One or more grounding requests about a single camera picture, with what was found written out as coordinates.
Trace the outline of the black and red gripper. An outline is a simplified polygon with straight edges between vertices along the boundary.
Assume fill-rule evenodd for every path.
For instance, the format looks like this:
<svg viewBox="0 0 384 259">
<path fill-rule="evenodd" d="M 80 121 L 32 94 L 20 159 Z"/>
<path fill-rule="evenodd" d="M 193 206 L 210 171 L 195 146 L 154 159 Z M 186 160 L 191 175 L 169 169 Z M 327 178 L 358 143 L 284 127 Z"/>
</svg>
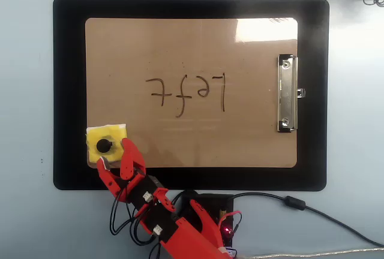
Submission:
<svg viewBox="0 0 384 259">
<path fill-rule="evenodd" d="M 106 167 L 105 157 L 97 161 L 100 179 L 118 201 L 132 204 L 138 212 L 144 212 L 160 203 L 169 212 L 174 212 L 174 204 L 167 198 L 165 188 L 156 177 L 146 175 L 145 161 L 137 146 L 128 138 L 121 141 L 124 152 L 121 158 L 120 176 L 114 175 Z"/>
</svg>

